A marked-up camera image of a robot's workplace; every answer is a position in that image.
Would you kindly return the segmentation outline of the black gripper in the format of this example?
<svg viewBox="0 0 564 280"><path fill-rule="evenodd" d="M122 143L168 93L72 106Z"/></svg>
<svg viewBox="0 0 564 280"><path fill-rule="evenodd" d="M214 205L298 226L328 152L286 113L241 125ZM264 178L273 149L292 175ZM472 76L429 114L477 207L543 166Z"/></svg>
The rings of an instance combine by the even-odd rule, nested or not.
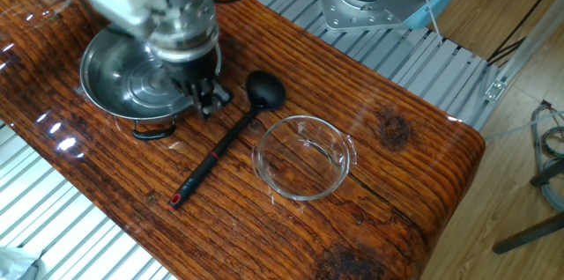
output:
<svg viewBox="0 0 564 280"><path fill-rule="evenodd" d="M165 62L165 72L178 83L181 93L192 99L194 108L204 120L223 110L233 98L217 78L212 78L216 76L217 64L215 49L185 63Z"/></svg>

